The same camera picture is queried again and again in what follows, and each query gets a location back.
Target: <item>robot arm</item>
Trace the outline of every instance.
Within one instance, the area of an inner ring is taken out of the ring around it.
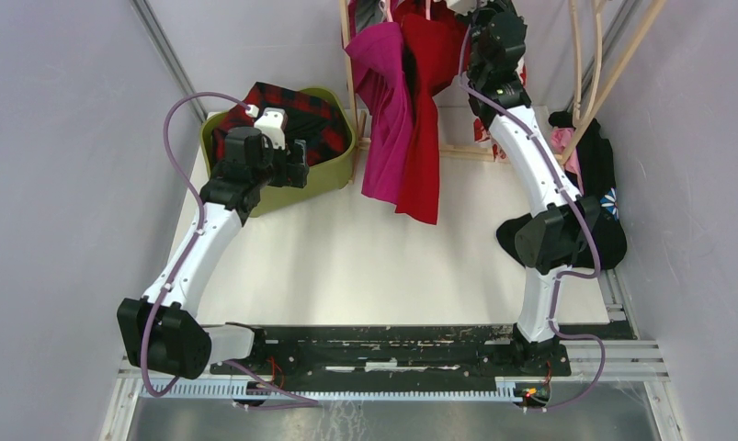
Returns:
[[[256,117],[257,107],[248,113]],[[197,213],[185,240],[140,300],[120,304],[119,328],[134,366],[141,365],[143,330],[156,302],[160,309],[152,319],[150,369],[195,379],[209,364],[249,356],[255,339],[252,330],[230,324],[201,327],[196,315],[214,267],[260,201],[260,190],[266,185],[306,185],[305,143],[285,143],[286,122],[284,110],[266,108],[254,127],[228,133],[225,157],[200,191],[203,222]]]
[[[450,3],[466,6],[476,0],[448,1],[449,6]],[[470,97],[471,109],[515,167],[532,216],[515,237],[518,255],[526,267],[526,288],[513,336],[520,358],[530,359],[544,356],[551,345],[557,344],[551,328],[557,325],[552,314],[558,301],[554,286],[559,274],[571,269],[578,252],[585,247],[582,226],[564,194],[576,201],[574,205],[584,215],[589,230],[599,206],[595,198],[581,198],[579,189],[566,177],[539,133],[530,98],[516,73],[526,48],[523,19],[511,2],[503,1],[489,3],[474,14],[470,17],[471,91],[503,107],[506,113],[499,114],[475,94]]]

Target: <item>red garment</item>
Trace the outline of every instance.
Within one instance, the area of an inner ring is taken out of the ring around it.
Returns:
[[[447,88],[458,74],[460,45],[466,27],[455,19],[444,3],[433,5],[432,20],[426,20],[425,9],[414,3],[404,2],[394,14],[394,17],[403,16],[398,20],[402,22],[404,43],[414,56],[416,67],[414,87],[410,90],[415,114],[414,131],[406,154],[395,212],[406,213],[424,223],[436,224],[439,205],[439,134],[434,96]]]

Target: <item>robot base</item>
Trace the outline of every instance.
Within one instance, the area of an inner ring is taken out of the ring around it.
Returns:
[[[543,342],[529,342],[515,324],[510,347],[515,366],[527,375],[545,377],[551,372],[554,376],[569,376],[572,373],[566,347],[561,345],[558,336]]]

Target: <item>hanging clothes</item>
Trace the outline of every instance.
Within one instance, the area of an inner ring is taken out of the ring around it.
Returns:
[[[402,67],[401,28],[395,22],[369,26],[345,51],[353,62],[355,91],[371,114],[371,145],[362,192],[396,204],[414,127],[412,99]]]
[[[552,131],[552,134],[550,135],[550,147],[556,153],[563,153],[563,151],[566,149],[566,145],[569,143],[569,141],[572,140],[573,136],[574,129],[572,128],[556,128]],[[563,170],[576,175],[577,187],[580,189],[581,193],[585,191],[583,189],[583,176],[582,173],[580,173],[580,160],[577,158],[576,150],[574,150],[572,156],[569,157],[569,160],[566,161],[566,164],[563,165]]]
[[[408,0],[395,9],[402,21],[403,41],[414,58],[414,131],[406,154],[396,213],[436,224],[439,201],[438,110],[434,96],[458,74],[460,45],[466,27],[445,3],[435,3],[432,19],[424,2]]]

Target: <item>metal floor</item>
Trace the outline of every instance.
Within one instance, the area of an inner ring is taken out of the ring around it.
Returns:
[[[581,384],[553,383],[552,402]],[[140,399],[129,440],[660,440],[640,382],[601,383],[584,400],[548,414],[511,404],[331,401],[323,408],[247,413],[226,400]]]

